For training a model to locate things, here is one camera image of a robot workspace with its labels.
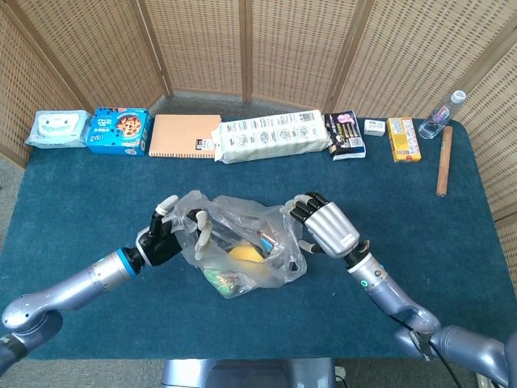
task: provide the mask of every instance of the spiral notebook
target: spiral notebook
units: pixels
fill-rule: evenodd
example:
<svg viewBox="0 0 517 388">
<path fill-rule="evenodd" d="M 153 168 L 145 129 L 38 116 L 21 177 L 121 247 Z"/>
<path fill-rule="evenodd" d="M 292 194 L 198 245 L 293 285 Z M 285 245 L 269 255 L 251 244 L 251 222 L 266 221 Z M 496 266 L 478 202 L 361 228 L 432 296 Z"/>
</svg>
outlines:
<svg viewBox="0 0 517 388">
<path fill-rule="evenodd" d="M 218 115 L 156 115 L 149 156 L 159 158 L 214 158 L 212 131 Z"/>
</svg>

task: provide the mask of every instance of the yellow box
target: yellow box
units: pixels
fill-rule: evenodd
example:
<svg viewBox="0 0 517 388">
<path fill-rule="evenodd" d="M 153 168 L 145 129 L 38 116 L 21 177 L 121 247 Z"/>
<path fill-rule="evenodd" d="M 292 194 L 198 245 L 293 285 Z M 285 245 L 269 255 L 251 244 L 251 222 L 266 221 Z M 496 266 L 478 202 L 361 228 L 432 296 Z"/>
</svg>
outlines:
<svg viewBox="0 0 517 388">
<path fill-rule="evenodd" d="M 389 142 L 395 162 L 418 162 L 422 155 L 411 117 L 397 117 L 386 121 Z"/>
</svg>

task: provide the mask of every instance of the plastic bottle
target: plastic bottle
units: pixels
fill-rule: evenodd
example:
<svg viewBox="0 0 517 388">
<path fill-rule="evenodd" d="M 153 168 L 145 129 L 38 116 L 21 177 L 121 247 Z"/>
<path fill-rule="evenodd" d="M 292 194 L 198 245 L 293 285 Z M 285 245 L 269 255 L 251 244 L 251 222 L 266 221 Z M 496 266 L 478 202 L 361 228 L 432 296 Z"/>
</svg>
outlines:
<svg viewBox="0 0 517 388">
<path fill-rule="evenodd" d="M 432 139 L 440 133 L 449 120 L 463 107 L 466 98 L 467 95 L 464 91 L 455 91 L 445 98 L 443 103 L 433 110 L 429 117 L 418 127 L 420 137 Z"/>
</svg>

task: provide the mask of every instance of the table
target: table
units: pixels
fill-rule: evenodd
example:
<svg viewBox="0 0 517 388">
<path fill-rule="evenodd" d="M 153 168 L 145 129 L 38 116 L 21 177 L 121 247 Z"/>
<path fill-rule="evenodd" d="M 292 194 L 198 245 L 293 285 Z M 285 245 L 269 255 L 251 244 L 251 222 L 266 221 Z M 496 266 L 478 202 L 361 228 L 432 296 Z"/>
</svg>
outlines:
<svg viewBox="0 0 517 388">
<path fill-rule="evenodd" d="M 443 325 L 505 340 L 517 327 L 517 303 L 467 133 L 453 126 L 444 198 L 435 195 L 439 138 L 420 141 L 418 163 L 394 163 L 387 136 L 364 137 L 366 158 L 339 162 L 327 152 L 224 165 L 34 149 L 0 256 L 0 306 L 132 246 L 170 194 L 199 189 L 278 205 L 314 190 L 343 209 L 392 277 Z M 31 357 L 403 356 L 392 340 L 396 324 L 344 262 L 307 261 L 307 273 L 288 285 L 225 300 L 178 255 L 65 312 L 58 336 Z"/>
</svg>

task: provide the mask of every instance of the woven screen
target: woven screen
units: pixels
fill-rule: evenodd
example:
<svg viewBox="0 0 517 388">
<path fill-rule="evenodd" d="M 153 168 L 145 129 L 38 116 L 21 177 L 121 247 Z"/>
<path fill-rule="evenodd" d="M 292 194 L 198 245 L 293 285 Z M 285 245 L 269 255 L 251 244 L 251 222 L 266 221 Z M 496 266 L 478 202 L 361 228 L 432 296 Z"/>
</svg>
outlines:
<svg viewBox="0 0 517 388">
<path fill-rule="evenodd" d="M 148 107 L 163 94 L 129 1 L 16 3 L 92 107 Z"/>
<path fill-rule="evenodd" d="M 0 152 L 24 166 L 36 111 L 80 108 L 0 11 Z"/>
<path fill-rule="evenodd" d="M 254 0 L 253 96 L 322 108 L 357 3 Z"/>
<path fill-rule="evenodd" d="M 510 270 L 511 282 L 517 293 L 517 222 L 498 228 L 498 234 Z"/>
<path fill-rule="evenodd" d="M 472 90 L 457 119 L 469 131 L 492 213 L 517 204 L 517 45 Z"/>
<path fill-rule="evenodd" d="M 499 0 L 377 0 L 337 110 L 426 116 L 515 11 Z"/>
<path fill-rule="evenodd" d="M 174 89 L 242 92 L 238 0 L 141 2 Z"/>
</svg>

